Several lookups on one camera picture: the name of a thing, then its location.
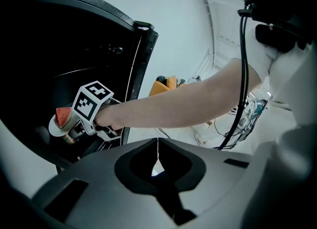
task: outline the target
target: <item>cloth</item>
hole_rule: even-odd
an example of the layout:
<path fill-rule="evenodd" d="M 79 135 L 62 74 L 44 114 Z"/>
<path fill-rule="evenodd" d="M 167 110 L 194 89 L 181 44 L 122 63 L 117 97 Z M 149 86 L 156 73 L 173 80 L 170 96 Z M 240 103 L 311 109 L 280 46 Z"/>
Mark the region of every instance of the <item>cloth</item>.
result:
<path fill-rule="evenodd" d="M 268 109 L 263 111 L 252 133 L 231 151 L 254 154 L 259 144 L 275 141 L 283 132 L 296 127 L 283 88 L 301 65 L 314 57 L 315 48 L 315 42 L 306 45 L 304 50 L 296 43 L 289 52 L 281 53 L 275 48 L 259 43 L 255 36 L 255 28 L 246 34 L 248 64 L 258 74 L 262 83 L 269 77 L 271 97 Z M 237 51 L 234 58 L 241 59 L 241 52 Z"/>

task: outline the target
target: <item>white device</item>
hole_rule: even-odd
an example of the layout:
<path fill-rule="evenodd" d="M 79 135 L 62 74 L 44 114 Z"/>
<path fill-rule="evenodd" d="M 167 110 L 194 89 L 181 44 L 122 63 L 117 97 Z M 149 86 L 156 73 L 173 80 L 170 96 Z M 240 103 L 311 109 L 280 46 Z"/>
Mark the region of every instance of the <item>white device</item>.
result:
<path fill-rule="evenodd" d="M 80 121 L 90 136 L 97 134 L 104 141 L 111 141 L 120 138 L 120 135 L 109 127 L 97 131 L 94 118 L 103 104 L 110 103 L 113 92 L 106 88 L 99 81 L 94 81 L 78 90 L 72 106 L 72 112 L 80 117 Z"/>

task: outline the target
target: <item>white ceiling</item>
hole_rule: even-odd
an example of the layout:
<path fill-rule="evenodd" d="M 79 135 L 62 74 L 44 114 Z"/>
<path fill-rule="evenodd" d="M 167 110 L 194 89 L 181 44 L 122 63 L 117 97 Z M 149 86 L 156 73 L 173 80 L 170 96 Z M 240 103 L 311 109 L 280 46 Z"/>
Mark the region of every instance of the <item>white ceiling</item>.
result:
<path fill-rule="evenodd" d="M 222 68 L 240 48 L 239 25 L 240 16 L 237 10 L 244 8 L 244 0 L 206 0 L 210 8 L 212 32 L 214 39 L 214 65 Z M 248 19 L 247 29 L 254 27 L 257 22 Z M 254 91 L 256 97 L 268 99 L 269 90 L 266 81 L 261 89 Z"/>

